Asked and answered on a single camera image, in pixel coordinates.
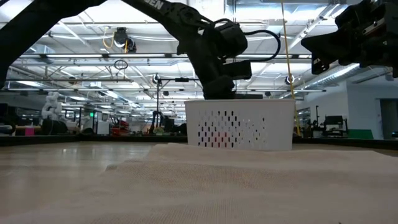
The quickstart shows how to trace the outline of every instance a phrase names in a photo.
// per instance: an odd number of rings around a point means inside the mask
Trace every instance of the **ceiling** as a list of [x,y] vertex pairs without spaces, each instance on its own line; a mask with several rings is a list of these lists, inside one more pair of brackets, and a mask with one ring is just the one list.
[[[30,2],[30,0],[10,0],[1,6],[0,27],[6,25],[8,21],[23,10]],[[233,2],[231,0],[177,0],[172,2],[188,4],[197,9],[202,15],[212,20],[224,17],[235,19],[241,23],[241,28],[245,32],[268,29],[282,36],[284,35],[280,1],[237,0],[235,12],[233,12],[234,7],[231,4]],[[284,12],[289,55],[308,56],[310,54],[309,51],[300,45],[295,37],[320,15],[325,15],[325,8],[327,6],[328,1],[326,0],[285,1]],[[334,18],[346,7],[347,5],[344,4],[333,5],[332,9],[328,10],[325,20],[319,22],[311,29],[307,36],[334,32],[336,30]],[[108,0],[100,6],[87,9],[78,16],[62,19],[61,22],[63,24],[57,24],[49,30],[52,37],[49,37],[47,33],[36,45],[47,46],[57,54],[106,54],[107,52],[111,54],[123,54],[123,49],[115,45],[111,48],[107,48],[103,43],[105,42],[108,46],[111,45],[112,33],[117,27],[127,28],[129,36],[134,39],[137,45],[137,54],[175,54],[178,45],[178,41],[169,35],[162,25],[119,0]],[[248,41],[249,46],[244,52],[245,55],[273,54],[276,50],[275,40],[263,34],[249,36]],[[281,38],[281,41],[282,49],[280,54],[286,54],[284,38]],[[13,69],[9,72],[8,78],[25,77],[38,79],[47,77],[57,80],[70,77],[98,78],[102,79],[99,85],[101,88],[135,88],[137,90],[155,88],[155,84],[152,83],[152,77],[156,73],[160,75],[161,78],[197,78],[187,58],[146,58],[145,55],[143,55],[140,58],[125,59],[128,63],[128,68],[122,71],[118,71],[112,66],[118,59],[119,58],[110,58],[108,60],[95,58],[53,58],[53,64],[40,63],[33,59],[19,59],[13,64]],[[295,85],[309,82],[315,77],[315,75],[311,74],[311,61],[309,58],[291,60],[290,69],[292,75],[296,78]],[[284,78],[288,74],[286,59],[273,60],[270,63],[252,63],[252,73],[253,77],[250,80],[236,82],[237,89],[280,90],[288,88],[284,83]],[[87,88],[87,83],[82,82],[72,84],[60,81],[36,83],[38,83],[39,86],[48,88]],[[26,85],[26,83],[11,83],[11,85],[15,85],[18,88],[38,88],[37,86]],[[171,91],[169,96],[162,96],[162,94],[160,94],[163,103],[170,103],[173,99],[176,101],[186,98],[203,98],[199,83],[170,82],[164,87],[164,90],[168,88],[194,88],[198,91]],[[84,93],[80,93],[80,96],[84,95],[85,98],[93,102],[108,101],[110,103],[121,103],[121,99],[124,98],[130,103],[141,103],[142,105],[155,103],[154,99],[152,99],[152,97],[156,95],[155,91],[146,93],[139,91],[120,91],[115,93],[119,96],[119,98],[115,100],[111,96],[98,96],[94,91],[85,91]],[[176,110],[167,106],[165,110],[172,110],[171,113],[179,114],[183,117],[183,105],[180,107],[181,110]],[[150,113],[150,110],[141,110],[139,113]]]

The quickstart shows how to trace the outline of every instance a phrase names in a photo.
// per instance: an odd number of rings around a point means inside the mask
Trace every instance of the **white basket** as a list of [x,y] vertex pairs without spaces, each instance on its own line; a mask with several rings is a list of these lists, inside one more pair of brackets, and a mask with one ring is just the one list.
[[186,101],[188,144],[292,150],[294,104],[294,100]]

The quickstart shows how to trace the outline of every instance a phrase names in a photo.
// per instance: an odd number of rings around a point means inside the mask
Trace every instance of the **warehouse ceiling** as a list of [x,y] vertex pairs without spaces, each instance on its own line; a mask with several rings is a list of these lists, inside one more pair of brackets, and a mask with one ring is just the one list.
[[[0,7],[0,26],[4,26],[23,8],[30,0],[10,0]],[[268,29],[281,36],[284,35],[282,9],[280,1],[265,0],[179,0],[197,9],[204,16],[217,20],[227,17],[241,23],[243,31]],[[310,52],[300,45],[301,38],[311,35],[320,35],[334,32],[336,26],[334,18],[341,13],[346,4],[330,4],[325,0],[286,0],[285,20],[287,26],[288,50],[292,74],[295,85],[310,82],[315,75],[311,74]],[[349,4],[359,1],[348,1]],[[124,58],[91,58],[85,54],[124,54],[122,48],[112,44],[113,32],[117,27],[126,27],[127,33],[134,40],[137,47],[136,57]],[[263,34],[248,37],[249,47],[245,57],[268,57],[276,50],[274,39]],[[282,50],[280,57],[269,63],[252,63],[253,77],[250,80],[236,82],[238,90],[257,90],[256,93],[264,94],[261,90],[285,90],[285,77],[288,74],[284,38],[281,38]],[[26,79],[54,79],[54,82],[19,82],[10,83],[13,88],[95,88],[104,89],[135,89],[134,91],[110,91],[110,94],[99,96],[95,91],[79,92],[81,101],[68,98],[67,101],[79,102],[109,102],[109,103],[155,103],[153,97],[156,91],[139,91],[153,89],[156,85],[152,82],[155,74],[160,78],[197,78],[189,60],[176,53],[178,42],[155,20],[135,10],[119,0],[108,0],[98,7],[92,7],[78,16],[62,19],[49,30],[34,46],[30,53],[38,51],[56,54],[71,54],[67,58],[51,58],[43,62],[34,58],[20,58],[11,67],[8,78]],[[115,61],[123,59],[127,68],[117,70]],[[61,82],[59,80],[83,78],[90,82]],[[169,82],[163,87],[167,89],[189,89],[194,91],[170,91],[168,96],[161,92],[160,97],[165,103],[165,110],[171,113],[183,114],[167,103],[183,101],[188,98],[203,98],[198,82],[175,83]],[[150,113],[143,110],[141,114]]]

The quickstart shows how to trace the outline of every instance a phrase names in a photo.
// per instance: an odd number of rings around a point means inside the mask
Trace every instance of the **beige fabric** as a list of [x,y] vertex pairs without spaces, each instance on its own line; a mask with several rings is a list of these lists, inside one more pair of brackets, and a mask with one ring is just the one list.
[[398,158],[158,145],[0,223],[398,223]]

